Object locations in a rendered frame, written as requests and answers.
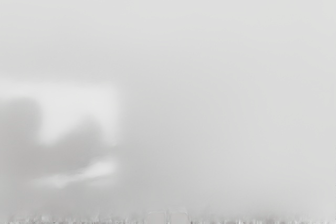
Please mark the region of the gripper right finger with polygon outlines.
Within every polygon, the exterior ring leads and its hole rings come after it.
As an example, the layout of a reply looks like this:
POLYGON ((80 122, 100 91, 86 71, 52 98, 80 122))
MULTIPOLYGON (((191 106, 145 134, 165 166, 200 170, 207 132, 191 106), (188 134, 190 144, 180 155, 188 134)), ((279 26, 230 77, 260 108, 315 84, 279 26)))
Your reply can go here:
POLYGON ((191 224, 190 216, 185 209, 169 209, 170 224, 191 224))

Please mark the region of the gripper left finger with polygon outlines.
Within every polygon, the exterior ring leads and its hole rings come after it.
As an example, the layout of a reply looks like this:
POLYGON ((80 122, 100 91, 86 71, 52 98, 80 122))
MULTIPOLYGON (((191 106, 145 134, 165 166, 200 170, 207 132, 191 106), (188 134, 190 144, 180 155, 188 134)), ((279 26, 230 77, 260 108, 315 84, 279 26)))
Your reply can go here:
POLYGON ((164 210, 151 210, 149 211, 144 220, 144 224, 166 224, 167 217, 164 210))

